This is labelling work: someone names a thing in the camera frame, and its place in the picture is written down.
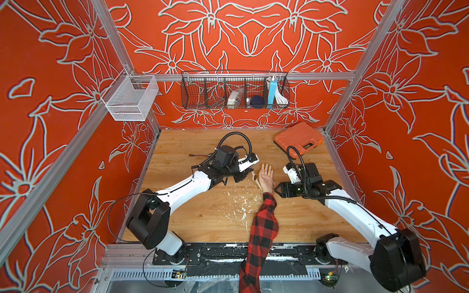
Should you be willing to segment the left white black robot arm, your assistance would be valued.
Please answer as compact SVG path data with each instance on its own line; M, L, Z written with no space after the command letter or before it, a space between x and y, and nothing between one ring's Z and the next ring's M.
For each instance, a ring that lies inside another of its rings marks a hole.
M131 194L138 199L125 226L147 250L160 250L179 263L186 255L187 244L169 230L172 213L195 196L219 184L226 185L230 177L239 183L258 162L249 138L239 131L230 132L202 163L191 167L190 177L157 192L147 189Z

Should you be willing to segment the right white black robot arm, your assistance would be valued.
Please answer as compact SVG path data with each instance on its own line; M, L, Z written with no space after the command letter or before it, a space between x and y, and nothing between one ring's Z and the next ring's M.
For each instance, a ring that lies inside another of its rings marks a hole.
M369 272L386 290L397 292L427 275L418 236L409 229L399 229L380 219L355 201L338 183L323 180L314 163L305 163L299 150L288 146L289 163L283 171L287 182L275 193L283 199L302 197L316 200L335 211L366 240L359 244L329 233L317 238L315 259L321 264L333 260L351 263Z

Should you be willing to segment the red black plaid sleeve arm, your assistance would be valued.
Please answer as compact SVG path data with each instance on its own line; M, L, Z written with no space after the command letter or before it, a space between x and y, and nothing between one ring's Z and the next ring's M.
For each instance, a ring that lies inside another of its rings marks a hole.
M263 194L263 203L256 213L250 231L246 259L240 265L239 292L259 293L260 275L279 225L274 215L277 202L270 193Z

